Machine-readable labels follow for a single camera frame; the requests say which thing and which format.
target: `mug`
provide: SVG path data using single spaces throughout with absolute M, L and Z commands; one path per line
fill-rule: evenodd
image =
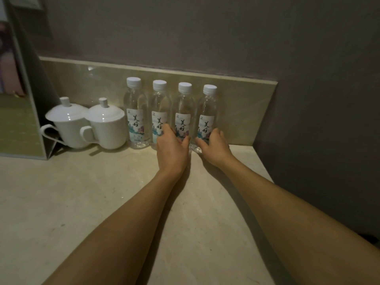
M 84 126 L 80 129 L 80 136 L 83 141 L 96 143 L 105 149 L 117 149 L 125 144 L 127 138 L 127 128 L 125 118 L 113 122 L 93 122 L 91 126 Z
M 54 122 L 54 124 L 55 126 L 51 124 L 46 124 L 42 126 L 40 128 L 40 133 L 48 139 L 54 140 L 58 143 L 61 143 L 65 146 L 69 146 L 74 149 L 82 149 L 90 145 L 88 142 L 84 141 L 81 138 L 81 135 L 79 134 L 80 129 L 83 126 L 87 126 L 89 124 L 89 122 L 86 119 L 82 118 L 69 122 Z M 63 141 L 57 140 L 46 135 L 45 130 L 47 128 L 53 128 L 56 131 L 58 131 Z

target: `dark wall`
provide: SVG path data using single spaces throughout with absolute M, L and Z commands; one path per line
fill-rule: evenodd
M 254 144 L 274 181 L 380 237 L 380 0 L 45 0 L 41 55 L 279 81 Z

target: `countertop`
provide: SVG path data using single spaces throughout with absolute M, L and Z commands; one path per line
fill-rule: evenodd
M 271 180 L 250 146 L 231 145 Z M 158 170 L 149 148 L 0 157 L 0 283 L 41 284 Z M 165 206 L 137 284 L 293 284 L 228 178 L 196 153 Z

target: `water bottle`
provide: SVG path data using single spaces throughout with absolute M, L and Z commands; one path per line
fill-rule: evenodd
M 166 81 L 153 81 L 154 93 L 149 100 L 149 117 L 152 128 L 150 146 L 156 149 L 157 137 L 163 134 L 162 125 L 170 124 L 171 100 L 166 94 Z
M 141 79 L 129 77 L 126 79 L 128 91 L 124 95 L 124 110 L 129 127 L 129 146 L 142 149 L 149 145 L 148 134 L 144 125 L 148 121 L 148 100 L 141 90 Z
M 177 138 L 183 140 L 190 134 L 194 119 L 194 99 L 191 96 L 192 85 L 181 82 L 178 84 L 179 95 L 174 100 L 173 113 L 175 116 L 174 128 Z
M 205 85 L 203 87 L 203 97 L 198 101 L 196 113 L 196 137 L 209 143 L 210 134 L 215 126 L 218 113 L 217 101 L 215 98 L 217 87 L 214 85 Z M 197 153 L 202 153 L 192 139 L 191 149 Z

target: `bottle label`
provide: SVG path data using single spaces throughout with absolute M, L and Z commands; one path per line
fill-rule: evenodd
M 200 115 L 197 137 L 208 141 L 214 124 L 214 116 Z
M 176 137 L 183 140 L 190 131 L 191 114 L 176 113 Z
M 152 139 L 153 143 L 157 143 L 157 137 L 164 134 L 162 125 L 168 122 L 167 112 L 152 111 Z
M 142 109 L 127 109 L 129 139 L 131 142 L 142 142 L 144 139 L 144 114 Z

